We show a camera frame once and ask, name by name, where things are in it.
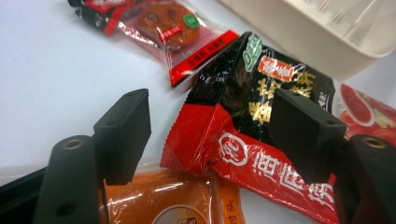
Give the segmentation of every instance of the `black candy wrapper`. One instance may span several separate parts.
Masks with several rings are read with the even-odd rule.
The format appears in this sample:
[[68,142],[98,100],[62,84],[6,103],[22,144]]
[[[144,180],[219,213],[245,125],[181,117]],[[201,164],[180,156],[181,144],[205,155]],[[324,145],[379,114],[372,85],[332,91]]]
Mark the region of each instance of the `black candy wrapper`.
[[186,103],[220,103],[235,129],[273,145],[268,134],[276,88],[300,93],[332,112],[332,79],[308,65],[266,47],[246,32],[197,74]]

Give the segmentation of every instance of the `black plastic part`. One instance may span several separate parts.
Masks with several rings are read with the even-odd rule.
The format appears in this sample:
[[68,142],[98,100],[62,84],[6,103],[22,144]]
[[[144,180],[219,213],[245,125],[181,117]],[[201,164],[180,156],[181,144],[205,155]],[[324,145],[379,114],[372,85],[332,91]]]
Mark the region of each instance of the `black plastic part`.
[[354,135],[347,157],[359,204],[347,223],[396,223],[396,148],[370,135]]
[[49,158],[35,211],[35,224],[101,223],[98,204],[100,179],[95,146],[89,136],[66,138]]
[[108,185],[125,185],[151,135],[149,91],[124,94],[94,125],[101,173]]
[[269,134],[305,183],[325,183],[347,126],[299,93],[276,89]]
[[338,222],[341,224],[351,223],[358,204],[361,201],[361,196],[356,189],[356,185],[345,185],[342,181],[339,181],[337,176],[337,180],[332,187],[332,193],[337,210]]
[[[103,179],[131,181],[151,133],[149,91],[122,96],[95,130],[93,137],[64,139],[47,168],[2,186],[0,223],[107,223]],[[108,176],[119,169],[129,170]]]
[[32,223],[46,168],[0,188],[0,222]]

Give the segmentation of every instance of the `screw hole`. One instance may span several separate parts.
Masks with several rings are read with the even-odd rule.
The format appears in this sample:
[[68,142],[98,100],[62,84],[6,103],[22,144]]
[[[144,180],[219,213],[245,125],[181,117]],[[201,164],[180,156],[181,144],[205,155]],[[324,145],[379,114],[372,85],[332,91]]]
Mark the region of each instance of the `screw hole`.
[[370,147],[376,147],[376,148],[385,148],[386,147],[386,145],[383,142],[381,142],[375,138],[371,138],[371,137],[365,137],[365,138],[361,139],[361,141],[363,141],[364,144],[366,144]]
[[56,209],[56,216],[58,217],[68,217],[72,215],[78,208],[78,203],[76,202],[66,202]]
[[64,144],[64,149],[71,150],[76,149],[84,145],[84,141],[81,139],[72,139]]

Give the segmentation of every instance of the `plastic wrapper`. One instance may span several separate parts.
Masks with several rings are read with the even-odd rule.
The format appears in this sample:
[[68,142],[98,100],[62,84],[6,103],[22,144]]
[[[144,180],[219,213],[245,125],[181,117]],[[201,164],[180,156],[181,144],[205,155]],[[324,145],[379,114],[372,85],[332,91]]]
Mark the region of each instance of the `plastic wrapper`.
[[106,186],[106,197],[110,223],[245,223],[239,188],[210,171],[191,175],[146,163],[130,184]]
[[336,85],[333,114],[347,124],[346,139],[363,133],[396,147],[396,110],[345,84]]
[[346,139],[368,133],[395,145],[396,110],[264,46],[253,33],[233,42],[197,78],[167,136],[161,166],[190,173],[209,166],[237,186],[320,222],[338,221],[334,176],[305,184],[274,146],[267,130],[274,89],[299,92],[333,113],[348,125]]
[[68,1],[84,21],[122,32],[165,63],[174,87],[238,37],[182,0]]

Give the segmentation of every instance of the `green label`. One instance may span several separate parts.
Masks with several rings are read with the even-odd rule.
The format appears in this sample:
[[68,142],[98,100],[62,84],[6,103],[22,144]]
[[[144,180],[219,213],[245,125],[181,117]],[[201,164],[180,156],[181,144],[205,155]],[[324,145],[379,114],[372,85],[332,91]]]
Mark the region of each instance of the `green label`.
[[190,28],[197,28],[199,26],[198,19],[196,17],[192,16],[192,15],[185,15],[183,17],[183,21]]
[[254,64],[259,59],[262,54],[262,40],[256,36],[251,35],[248,38],[247,49],[245,49],[243,53],[246,70],[247,72],[251,72],[253,70]]

